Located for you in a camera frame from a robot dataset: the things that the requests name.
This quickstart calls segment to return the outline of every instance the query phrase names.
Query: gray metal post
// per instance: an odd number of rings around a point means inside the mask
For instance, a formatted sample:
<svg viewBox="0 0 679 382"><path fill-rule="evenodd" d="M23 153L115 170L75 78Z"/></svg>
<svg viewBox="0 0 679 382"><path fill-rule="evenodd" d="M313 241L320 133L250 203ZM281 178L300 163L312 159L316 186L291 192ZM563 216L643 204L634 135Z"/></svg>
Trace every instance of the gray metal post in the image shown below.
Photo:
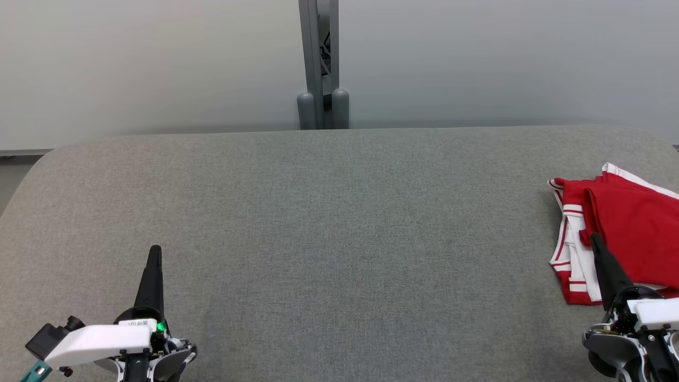
<svg viewBox="0 0 679 382"><path fill-rule="evenodd" d="M333 128L349 128L349 92L346 90L333 90Z"/></svg>
<svg viewBox="0 0 679 382"><path fill-rule="evenodd" d="M316 130L316 105L311 93L300 93L297 96L297 111L299 112L299 128Z"/></svg>
<svg viewBox="0 0 679 382"><path fill-rule="evenodd" d="M340 87L340 0L330 0L330 46L333 55L331 57L332 72L330 78L333 82L333 90Z"/></svg>
<svg viewBox="0 0 679 382"><path fill-rule="evenodd" d="M301 40L306 69L306 88L313 96L316 114L315 128L321 129L323 128L323 83L320 81L320 44L316 0L299 0L299 20L301 21Z"/></svg>

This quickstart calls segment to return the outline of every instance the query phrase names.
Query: red cloth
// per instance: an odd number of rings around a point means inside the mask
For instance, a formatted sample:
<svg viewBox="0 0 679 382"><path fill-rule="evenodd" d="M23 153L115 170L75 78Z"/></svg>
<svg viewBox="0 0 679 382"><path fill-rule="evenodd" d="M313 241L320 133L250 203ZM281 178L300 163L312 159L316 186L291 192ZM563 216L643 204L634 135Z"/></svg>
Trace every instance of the red cloth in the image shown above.
<svg viewBox="0 0 679 382"><path fill-rule="evenodd" d="M584 245L591 247L590 236L600 233L634 283L664 285L662 295L679 296L679 200L607 172L594 180L553 181L563 187L564 213L582 213ZM568 274L557 274L568 303L601 303L570 292Z"/></svg>

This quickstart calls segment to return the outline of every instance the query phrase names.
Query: gray table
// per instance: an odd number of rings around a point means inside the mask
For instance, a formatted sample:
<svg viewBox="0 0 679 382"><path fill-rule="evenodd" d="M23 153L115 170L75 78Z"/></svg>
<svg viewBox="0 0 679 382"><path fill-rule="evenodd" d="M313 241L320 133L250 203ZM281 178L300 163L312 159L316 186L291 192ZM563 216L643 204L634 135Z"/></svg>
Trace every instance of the gray table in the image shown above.
<svg viewBox="0 0 679 382"><path fill-rule="evenodd" d="M606 161L679 190L679 154L627 128L122 137L61 148L0 219L3 381L23 345L131 306L164 249L183 381L605 381L548 260L555 176ZM60 376L51 377L59 380ZM95 366L70 381L107 381Z"/></svg>

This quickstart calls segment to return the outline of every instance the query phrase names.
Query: red and white garment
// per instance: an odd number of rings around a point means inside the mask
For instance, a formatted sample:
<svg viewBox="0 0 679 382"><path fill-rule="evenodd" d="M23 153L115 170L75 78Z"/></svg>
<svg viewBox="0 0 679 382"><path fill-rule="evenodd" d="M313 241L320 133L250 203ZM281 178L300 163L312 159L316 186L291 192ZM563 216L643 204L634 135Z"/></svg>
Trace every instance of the red and white garment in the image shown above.
<svg viewBox="0 0 679 382"><path fill-rule="evenodd" d="M594 232L602 234L632 281L679 296L679 241L674 245L673 236L679 237L679 194L610 163L594 180L555 178L549 185L563 213L549 264L561 279L566 302L601 303L589 243Z"/></svg>

